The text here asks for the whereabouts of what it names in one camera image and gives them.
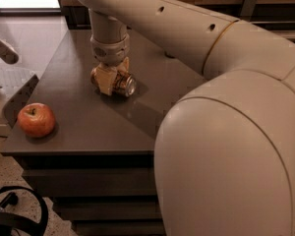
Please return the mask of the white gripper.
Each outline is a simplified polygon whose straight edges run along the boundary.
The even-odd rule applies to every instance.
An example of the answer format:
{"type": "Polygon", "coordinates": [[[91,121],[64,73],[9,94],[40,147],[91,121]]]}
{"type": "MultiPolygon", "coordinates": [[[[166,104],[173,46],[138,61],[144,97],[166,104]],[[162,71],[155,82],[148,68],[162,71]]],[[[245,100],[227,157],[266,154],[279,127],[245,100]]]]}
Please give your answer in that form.
{"type": "Polygon", "coordinates": [[[114,43],[100,42],[92,36],[90,45],[92,55],[101,62],[95,68],[96,83],[101,93],[111,95],[117,71],[122,74],[129,72],[130,61],[127,56],[130,50],[130,36],[126,34],[122,40],[114,43]]]}

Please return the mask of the white robot base numbered 108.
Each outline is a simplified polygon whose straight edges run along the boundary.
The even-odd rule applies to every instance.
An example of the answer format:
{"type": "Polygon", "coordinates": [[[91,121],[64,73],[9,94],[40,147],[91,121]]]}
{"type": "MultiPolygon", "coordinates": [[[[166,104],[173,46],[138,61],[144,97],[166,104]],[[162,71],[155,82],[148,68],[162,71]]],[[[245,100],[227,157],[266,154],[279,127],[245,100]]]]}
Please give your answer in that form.
{"type": "Polygon", "coordinates": [[[38,83],[32,70],[13,65],[19,61],[15,49],[0,39],[0,59],[9,67],[0,66],[0,137],[8,137],[20,110],[28,103],[38,83]]]}

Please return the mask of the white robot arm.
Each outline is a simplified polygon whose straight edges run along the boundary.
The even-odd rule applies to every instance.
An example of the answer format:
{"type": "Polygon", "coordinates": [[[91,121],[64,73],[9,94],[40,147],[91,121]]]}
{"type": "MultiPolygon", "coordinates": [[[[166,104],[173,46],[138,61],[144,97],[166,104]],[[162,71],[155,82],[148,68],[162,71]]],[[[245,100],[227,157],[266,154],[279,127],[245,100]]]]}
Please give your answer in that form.
{"type": "Polygon", "coordinates": [[[166,235],[294,236],[295,44],[177,0],[79,1],[98,60],[120,60],[127,25],[205,78],[155,141],[166,235]]]}

